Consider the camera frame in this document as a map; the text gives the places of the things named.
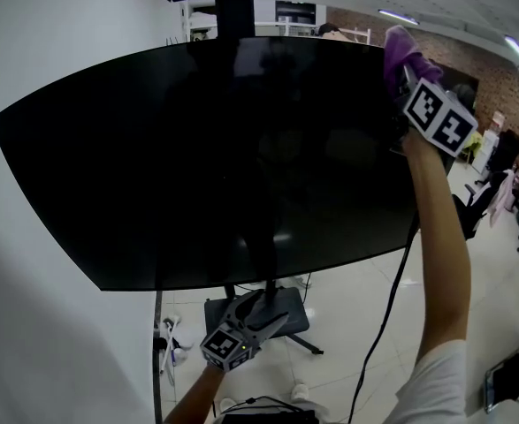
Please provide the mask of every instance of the tiled floor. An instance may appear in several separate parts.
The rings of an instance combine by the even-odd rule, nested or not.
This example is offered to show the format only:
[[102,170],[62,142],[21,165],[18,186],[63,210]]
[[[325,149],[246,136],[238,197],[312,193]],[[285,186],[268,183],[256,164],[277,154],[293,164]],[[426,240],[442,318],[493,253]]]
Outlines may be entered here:
[[[467,200],[465,184],[477,174],[456,164],[449,176],[454,193]],[[485,370],[519,347],[519,234],[515,217],[504,212],[494,228],[484,219],[474,239],[468,242],[472,264],[472,297],[469,318],[468,408],[480,406],[477,397]],[[354,421],[380,423],[396,403],[395,393],[407,381],[424,323],[424,290],[420,234],[416,236],[397,292],[391,318],[370,361]],[[332,419],[344,420],[363,359],[377,335],[391,282],[401,252],[357,262],[312,275],[313,286],[306,301],[310,330],[301,334],[325,351],[322,356],[306,352],[286,338],[268,341],[263,353],[231,372],[217,399],[246,399],[263,394],[288,395],[295,382],[310,387],[310,397],[330,409]],[[164,292],[163,316],[176,313],[180,324],[195,338],[204,337],[203,302],[223,298],[223,289]],[[188,360],[175,368],[176,386],[166,375],[161,379],[164,416],[188,391],[205,364],[197,347]],[[519,405],[503,404],[489,422],[519,422]],[[487,416],[473,414],[469,423],[482,424]]]

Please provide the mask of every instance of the curved screen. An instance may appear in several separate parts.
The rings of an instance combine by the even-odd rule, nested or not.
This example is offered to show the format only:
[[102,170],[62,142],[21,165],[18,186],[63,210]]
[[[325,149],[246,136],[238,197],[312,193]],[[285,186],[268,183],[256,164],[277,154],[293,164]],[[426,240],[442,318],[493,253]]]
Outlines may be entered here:
[[383,50],[191,42],[98,64],[0,113],[0,146],[103,290],[247,283],[404,246]]

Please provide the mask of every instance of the forearm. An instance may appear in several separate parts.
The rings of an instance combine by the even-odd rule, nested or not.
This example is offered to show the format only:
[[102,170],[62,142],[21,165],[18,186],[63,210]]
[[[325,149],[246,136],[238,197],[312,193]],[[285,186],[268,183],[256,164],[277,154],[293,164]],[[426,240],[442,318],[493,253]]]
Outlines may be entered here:
[[403,144],[422,232],[426,345],[465,338],[470,298],[469,254],[446,173],[436,148],[417,132]]
[[166,424],[203,424],[225,373],[207,366],[193,387],[164,420]]

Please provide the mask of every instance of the white sleeve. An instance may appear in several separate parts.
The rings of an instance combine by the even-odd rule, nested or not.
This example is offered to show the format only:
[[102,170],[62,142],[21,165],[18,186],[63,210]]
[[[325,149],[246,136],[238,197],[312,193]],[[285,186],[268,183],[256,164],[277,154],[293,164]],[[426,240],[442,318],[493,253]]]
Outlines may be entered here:
[[450,341],[427,353],[399,390],[399,403],[384,424],[465,423],[465,341]]

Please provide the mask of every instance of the stand base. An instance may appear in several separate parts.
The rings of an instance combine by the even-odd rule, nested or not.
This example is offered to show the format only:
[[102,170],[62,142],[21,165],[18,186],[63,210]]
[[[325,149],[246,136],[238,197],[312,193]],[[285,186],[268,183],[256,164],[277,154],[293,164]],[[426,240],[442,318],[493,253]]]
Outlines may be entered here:
[[[231,301],[232,299],[218,299],[208,300],[204,303],[206,331],[208,333],[218,327]],[[253,311],[247,324],[258,325],[285,312],[288,312],[288,321],[272,338],[287,336],[316,355],[324,353],[314,345],[295,335],[310,328],[309,319],[302,304],[301,294],[295,287],[277,289],[272,296],[264,294],[253,306]]]

